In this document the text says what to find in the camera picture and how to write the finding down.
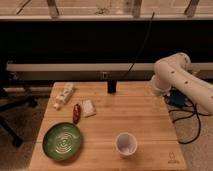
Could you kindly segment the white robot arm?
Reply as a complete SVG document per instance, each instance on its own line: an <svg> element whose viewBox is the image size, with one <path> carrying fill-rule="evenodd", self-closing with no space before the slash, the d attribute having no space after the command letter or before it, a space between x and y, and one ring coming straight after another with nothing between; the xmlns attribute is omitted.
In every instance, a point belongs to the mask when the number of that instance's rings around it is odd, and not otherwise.
<svg viewBox="0 0 213 171"><path fill-rule="evenodd" d="M154 63L154 75L150 80L153 93L163 96L175 87L203 109L213 114L213 85L188 72L191 64L185 53L176 53Z"/></svg>

